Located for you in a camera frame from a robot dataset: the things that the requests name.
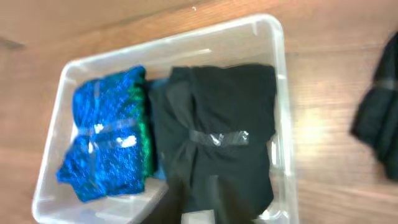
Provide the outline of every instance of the folded black clothing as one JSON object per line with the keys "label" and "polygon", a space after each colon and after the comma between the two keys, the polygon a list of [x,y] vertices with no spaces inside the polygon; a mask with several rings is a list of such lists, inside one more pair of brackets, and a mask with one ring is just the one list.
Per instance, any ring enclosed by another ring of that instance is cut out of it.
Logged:
{"label": "folded black clothing", "polygon": [[[181,224],[183,206],[188,189],[182,179],[174,176],[168,181],[168,189],[159,192],[140,213],[138,220],[129,224]],[[247,208],[239,201],[236,191],[226,180],[218,176],[209,177],[211,202],[217,224],[253,224]]]}
{"label": "folded black clothing", "polygon": [[[274,196],[266,142],[275,133],[275,94],[274,68],[259,64],[173,68],[169,81],[150,92],[155,144],[165,174],[182,177],[191,191],[185,212],[213,209],[212,175],[236,189],[251,218],[269,206]],[[192,131],[244,132],[248,142],[203,144],[192,141]]]}
{"label": "folded black clothing", "polygon": [[351,133],[374,149],[387,177],[398,180],[398,33],[384,49]]}

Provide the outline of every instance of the wooden table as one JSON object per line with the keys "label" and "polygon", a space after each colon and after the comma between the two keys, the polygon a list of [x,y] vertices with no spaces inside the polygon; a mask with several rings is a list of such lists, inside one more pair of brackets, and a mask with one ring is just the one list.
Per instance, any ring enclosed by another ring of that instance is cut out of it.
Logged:
{"label": "wooden table", "polygon": [[388,36],[396,0],[205,1],[0,55],[0,219],[35,223],[30,205],[58,79],[71,59],[254,13],[284,28],[302,223],[396,223],[398,184],[348,134]]}

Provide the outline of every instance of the plastic storage container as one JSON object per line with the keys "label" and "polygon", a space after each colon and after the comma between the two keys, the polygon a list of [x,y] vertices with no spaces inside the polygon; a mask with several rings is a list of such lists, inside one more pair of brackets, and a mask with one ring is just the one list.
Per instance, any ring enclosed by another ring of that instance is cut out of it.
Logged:
{"label": "plastic storage container", "polygon": [[[40,175],[32,204],[40,223],[127,223],[148,204],[164,183],[148,179],[140,195],[80,202],[71,186],[58,184],[55,172],[76,135],[71,102],[84,81],[142,64],[147,78],[169,75],[173,66],[242,63],[273,65],[277,72],[277,134],[269,142],[270,175],[275,199],[259,217],[266,223],[298,223],[289,94],[282,27],[272,16],[259,14],[184,34],[69,62],[62,71]],[[187,223],[212,223],[212,212],[184,215]]]}

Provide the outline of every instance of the blue sequined fabric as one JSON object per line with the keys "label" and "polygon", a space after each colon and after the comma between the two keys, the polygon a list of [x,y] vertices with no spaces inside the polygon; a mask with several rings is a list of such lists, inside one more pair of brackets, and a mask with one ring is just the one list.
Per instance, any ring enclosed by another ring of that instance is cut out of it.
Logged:
{"label": "blue sequined fabric", "polygon": [[87,81],[75,91],[72,110],[79,133],[57,179],[69,183],[82,202],[144,191],[148,158],[137,122],[144,117],[144,75],[138,66]]}

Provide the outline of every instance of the folded garment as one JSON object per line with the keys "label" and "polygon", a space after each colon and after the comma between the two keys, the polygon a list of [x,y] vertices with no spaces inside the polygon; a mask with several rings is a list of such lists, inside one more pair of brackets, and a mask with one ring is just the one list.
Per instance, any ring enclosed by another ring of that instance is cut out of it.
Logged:
{"label": "folded garment", "polygon": [[[233,186],[218,176],[209,177],[210,196],[217,224],[253,224],[249,212],[238,199]],[[168,189],[139,215],[138,221],[128,224],[181,224],[183,207],[187,201],[188,188],[178,177],[169,179]]]}
{"label": "folded garment", "polygon": [[269,206],[266,142],[275,133],[275,94],[274,68],[259,64],[174,68],[150,92],[166,176],[178,175],[191,191],[186,212],[212,209],[212,175],[236,189],[251,218]]}
{"label": "folded garment", "polygon": [[[158,88],[159,86],[163,85],[167,81],[168,81],[168,78],[161,78],[161,79],[147,81],[145,84],[146,92],[150,92],[151,90]],[[152,102],[150,101],[150,103],[148,104],[148,107],[147,107],[147,114],[148,114],[149,122],[150,122],[150,133],[151,133],[151,136],[154,136],[154,134],[155,134],[154,133],[154,118],[153,118],[152,107],[153,107]],[[154,152],[157,152],[155,144],[152,144],[152,145],[154,146]],[[155,153],[154,155],[156,158],[156,163],[154,166],[156,171],[154,172],[153,178],[165,180],[166,176],[164,174],[164,170],[163,170],[162,164],[160,162],[159,155],[158,155],[158,153]]]}
{"label": "folded garment", "polygon": [[57,179],[82,202],[107,195],[136,194],[153,173],[145,114],[144,67],[90,80],[73,96],[78,135]]}
{"label": "folded garment", "polygon": [[373,148],[387,177],[398,180],[398,33],[384,49],[351,133]]}

